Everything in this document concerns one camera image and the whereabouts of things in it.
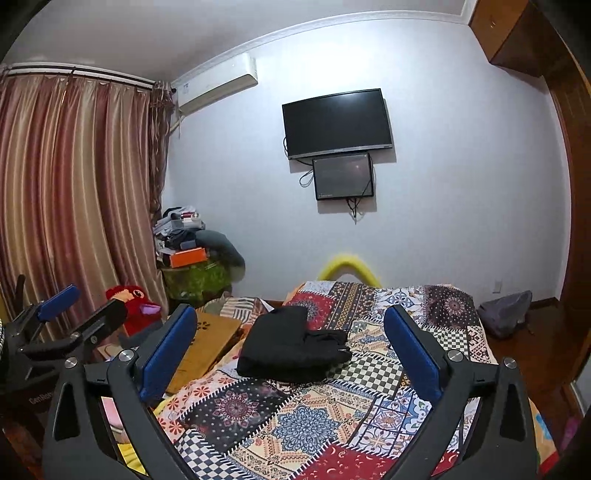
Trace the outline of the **black zip hoodie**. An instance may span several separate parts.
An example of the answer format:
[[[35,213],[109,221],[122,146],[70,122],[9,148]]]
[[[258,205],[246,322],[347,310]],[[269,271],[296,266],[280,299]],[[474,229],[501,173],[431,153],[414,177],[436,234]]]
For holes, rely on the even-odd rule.
[[[352,359],[342,330],[311,330],[308,309],[284,306],[259,316],[238,357],[242,377],[304,384],[320,382]]]

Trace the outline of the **pile of folded clothes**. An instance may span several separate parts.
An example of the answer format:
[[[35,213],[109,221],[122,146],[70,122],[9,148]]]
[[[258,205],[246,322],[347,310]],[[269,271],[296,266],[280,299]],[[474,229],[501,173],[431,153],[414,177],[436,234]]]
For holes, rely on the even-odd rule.
[[[205,223],[193,206],[168,208],[152,227],[155,252],[157,255],[161,255],[176,250],[176,247],[168,247],[166,241],[170,240],[172,234],[177,230],[193,231],[204,229]]]

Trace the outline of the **yellow fleece blanket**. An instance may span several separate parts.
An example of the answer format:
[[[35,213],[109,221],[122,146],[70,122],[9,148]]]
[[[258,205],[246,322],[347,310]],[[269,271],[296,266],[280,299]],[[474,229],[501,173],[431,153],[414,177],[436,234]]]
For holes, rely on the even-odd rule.
[[[535,432],[538,472],[539,476],[543,477],[556,465],[559,453],[539,409],[532,400],[529,400],[529,403]]]

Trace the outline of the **red plush toy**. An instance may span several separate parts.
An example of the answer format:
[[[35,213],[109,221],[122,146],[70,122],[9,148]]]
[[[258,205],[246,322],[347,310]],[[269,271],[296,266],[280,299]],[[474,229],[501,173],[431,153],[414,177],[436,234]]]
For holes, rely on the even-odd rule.
[[[127,314],[123,327],[128,336],[161,320],[161,306],[152,302],[140,286],[118,285],[107,289],[105,296],[107,300],[116,299],[125,304]]]

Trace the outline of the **green patterned storage box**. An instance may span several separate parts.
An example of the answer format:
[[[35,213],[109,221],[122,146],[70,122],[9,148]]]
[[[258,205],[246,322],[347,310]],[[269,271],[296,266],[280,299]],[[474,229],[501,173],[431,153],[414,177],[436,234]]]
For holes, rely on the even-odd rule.
[[[179,268],[162,268],[169,299],[200,307],[224,292],[231,291],[228,270],[217,261],[207,260]]]

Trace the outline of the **bamboo lap desk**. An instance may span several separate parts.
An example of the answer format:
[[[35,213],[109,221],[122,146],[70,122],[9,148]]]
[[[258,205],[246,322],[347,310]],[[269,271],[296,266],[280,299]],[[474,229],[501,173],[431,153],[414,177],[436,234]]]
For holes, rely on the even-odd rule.
[[[177,367],[167,394],[176,394],[192,380],[204,377],[212,366],[238,342],[242,322],[235,318],[197,311],[197,331]]]

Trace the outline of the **grey backpack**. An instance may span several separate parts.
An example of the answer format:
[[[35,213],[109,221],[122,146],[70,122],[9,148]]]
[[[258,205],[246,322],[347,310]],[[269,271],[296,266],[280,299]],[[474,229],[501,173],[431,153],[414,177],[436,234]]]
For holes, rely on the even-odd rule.
[[[532,299],[533,293],[526,290],[484,302],[478,307],[477,313],[488,333],[498,339],[506,339],[526,323]]]

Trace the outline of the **orange box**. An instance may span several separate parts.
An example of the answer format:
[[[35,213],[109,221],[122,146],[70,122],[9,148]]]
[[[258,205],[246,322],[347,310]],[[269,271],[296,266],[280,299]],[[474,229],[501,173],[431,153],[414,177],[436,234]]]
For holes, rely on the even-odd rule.
[[[169,256],[171,268],[182,268],[185,266],[205,262],[208,259],[205,248],[193,248],[184,251],[178,251]]]

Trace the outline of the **patchwork patterned quilt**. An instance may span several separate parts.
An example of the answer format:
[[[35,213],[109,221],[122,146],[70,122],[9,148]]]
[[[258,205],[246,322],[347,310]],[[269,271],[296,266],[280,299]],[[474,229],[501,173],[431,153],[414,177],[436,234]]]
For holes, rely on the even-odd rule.
[[[346,332],[353,356],[315,383],[239,375],[231,350],[157,409],[157,419],[200,479],[381,479],[431,406],[412,388],[383,327],[402,306],[447,349],[491,359],[474,301],[448,285],[375,288],[308,281],[288,298],[315,329]]]

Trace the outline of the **striped pink curtain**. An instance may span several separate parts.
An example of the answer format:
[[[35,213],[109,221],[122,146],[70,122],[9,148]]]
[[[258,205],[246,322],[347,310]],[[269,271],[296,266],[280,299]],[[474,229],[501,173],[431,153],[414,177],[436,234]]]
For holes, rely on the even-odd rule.
[[[152,227],[161,211],[170,87],[76,74],[1,78],[1,299],[17,278],[27,302],[68,285],[79,300],[41,333],[64,336],[137,285],[165,303]]]

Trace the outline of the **grey pillow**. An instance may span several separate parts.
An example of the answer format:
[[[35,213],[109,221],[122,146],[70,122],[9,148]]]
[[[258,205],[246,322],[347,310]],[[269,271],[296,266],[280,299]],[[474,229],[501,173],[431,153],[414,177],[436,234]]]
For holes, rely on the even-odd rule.
[[[242,280],[245,275],[245,259],[228,237],[214,230],[199,230],[195,233],[195,240],[199,246],[210,251],[214,258],[224,265],[233,282]]]

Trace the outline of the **white air conditioner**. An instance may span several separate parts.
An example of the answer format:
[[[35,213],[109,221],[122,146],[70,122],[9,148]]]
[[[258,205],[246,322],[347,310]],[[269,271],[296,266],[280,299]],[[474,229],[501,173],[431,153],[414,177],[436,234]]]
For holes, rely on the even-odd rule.
[[[194,69],[173,82],[181,116],[188,116],[259,83],[256,59],[249,53],[207,68]]]

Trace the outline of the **yellow curved bed rail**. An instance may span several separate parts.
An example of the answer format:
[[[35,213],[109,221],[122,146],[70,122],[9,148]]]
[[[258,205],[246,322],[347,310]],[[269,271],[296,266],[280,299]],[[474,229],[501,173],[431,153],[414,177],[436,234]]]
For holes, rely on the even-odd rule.
[[[338,254],[332,257],[318,273],[318,281],[332,281],[341,277],[342,274],[351,274],[370,287],[382,287],[381,281],[369,266],[359,256],[353,254]]]

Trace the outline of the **small black wall monitor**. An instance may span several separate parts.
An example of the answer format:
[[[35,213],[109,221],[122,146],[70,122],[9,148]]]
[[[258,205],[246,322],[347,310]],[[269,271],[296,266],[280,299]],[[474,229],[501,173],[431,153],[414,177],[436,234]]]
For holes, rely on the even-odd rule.
[[[373,164],[369,153],[317,157],[312,160],[312,172],[318,201],[374,196]]]

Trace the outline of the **large black wall television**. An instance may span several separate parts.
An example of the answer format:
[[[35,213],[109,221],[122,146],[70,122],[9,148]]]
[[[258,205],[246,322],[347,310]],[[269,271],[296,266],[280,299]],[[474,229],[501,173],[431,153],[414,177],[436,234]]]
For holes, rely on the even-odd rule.
[[[325,95],[281,108],[290,159],[390,149],[394,145],[381,89]]]

